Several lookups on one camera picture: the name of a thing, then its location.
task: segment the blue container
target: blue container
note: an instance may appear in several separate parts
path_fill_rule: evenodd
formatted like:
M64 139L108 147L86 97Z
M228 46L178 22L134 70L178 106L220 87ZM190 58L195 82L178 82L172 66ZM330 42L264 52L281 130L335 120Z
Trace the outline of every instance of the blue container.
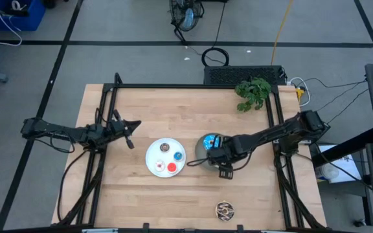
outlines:
M11 9L12 0L0 0L0 11L5 23L13 30L35 31L40 25L45 13L41 0L17 0L21 6L27 4L29 16L4 16L4 10ZM0 31L9 30L0 18Z

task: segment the wooden tabletop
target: wooden tabletop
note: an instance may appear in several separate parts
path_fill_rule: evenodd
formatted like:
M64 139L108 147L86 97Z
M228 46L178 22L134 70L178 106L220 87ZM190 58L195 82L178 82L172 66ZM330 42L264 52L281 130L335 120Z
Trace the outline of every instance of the wooden tabletop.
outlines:
M284 118L294 116L300 111L294 87L279 87L279 91ZM102 85L86 86L77 126L94 122L101 94ZM239 113L236 105L241 101L232 89L119 89L116 108L120 115L125 120L142 120L142 124L132 137L135 149L130 150L123 139L107 148L95 226L141 228L149 223L150 228L236 229L240 224L245 229L285 229L271 143L258 147L247 167L234 173L233 180L220 179L218 172L200 166L185 166L171 178L156 177L146 167L146 150L159 138L178 140L185 148L186 160L192 161L196 142L206 133L252 134L268 128L266 108ZM67 165L81 151L77 147ZM310 157L307 146L300 146L299 153ZM67 174L63 217L82 192L87 158L88 154ZM292 159L300 198L326 225L312 163L299 156ZM236 211L227 223L215 215L220 201L230 202ZM56 214L52 222L58 222ZM295 226L294 214L292 223Z

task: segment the white cable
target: white cable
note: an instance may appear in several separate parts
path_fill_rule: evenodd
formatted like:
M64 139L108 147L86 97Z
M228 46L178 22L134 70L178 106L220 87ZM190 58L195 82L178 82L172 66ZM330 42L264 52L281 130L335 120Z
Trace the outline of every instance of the white cable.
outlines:
M10 43L4 43L4 42L0 42L0 45L9 45L9 46L14 46L14 47L20 46L20 45L22 44L22 42L23 42L23 38L21 38L21 36L19 36L19 35L17 34L17 32L15 32L14 30L12 30L12 28L10 28L10 27L7 25L7 23L5 23L3 17L1 16L1 12L0 12L0 19L1 19L1 21L5 24L5 26L6 26L8 29L10 29L10 31L13 32L13 33L14 33L14 34L19 38L19 42L18 42L18 44L16 44L16 45L14 45L14 44L10 44Z
M310 92L309 92L308 86L306 85L306 83L304 82L304 80L302 78L300 78L300 77L294 77L289 82L291 83L295 79L298 79L298 80L302 81L302 83L304 84L304 87L306 88L306 92L308 93L308 101L306 103L300 105L301 107L306 106L310 102Z

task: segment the green plant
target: green plant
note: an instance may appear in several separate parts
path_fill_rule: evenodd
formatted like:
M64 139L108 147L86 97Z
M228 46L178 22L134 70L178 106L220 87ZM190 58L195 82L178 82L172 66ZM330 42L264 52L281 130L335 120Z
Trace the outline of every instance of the green plant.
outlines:
M256 104L254 109L259 110L270 94L271 86L269 83L262 78L250 78L251 81L242 81L236 86L236 94L247 100L237 105L239 111L246 112L251 109L253 104Z

